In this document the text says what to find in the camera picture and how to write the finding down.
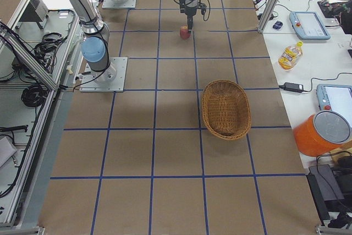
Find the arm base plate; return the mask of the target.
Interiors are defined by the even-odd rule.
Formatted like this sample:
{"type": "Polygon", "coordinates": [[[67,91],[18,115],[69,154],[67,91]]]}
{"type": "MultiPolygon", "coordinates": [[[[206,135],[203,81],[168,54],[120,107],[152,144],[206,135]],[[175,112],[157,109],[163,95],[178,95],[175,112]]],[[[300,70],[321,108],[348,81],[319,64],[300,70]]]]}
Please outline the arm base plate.
{"type": "Polygon", "coordinates": [[[110,66],[102,75],[91,72],[81,78],[80,92],[123,92],[127,65],[127,57],[111,57],[110,66]]]}
{"type": "Polygon", "coordinates": [[[103,9],[134,9],[136,0],[104,0],[103,9]]]}

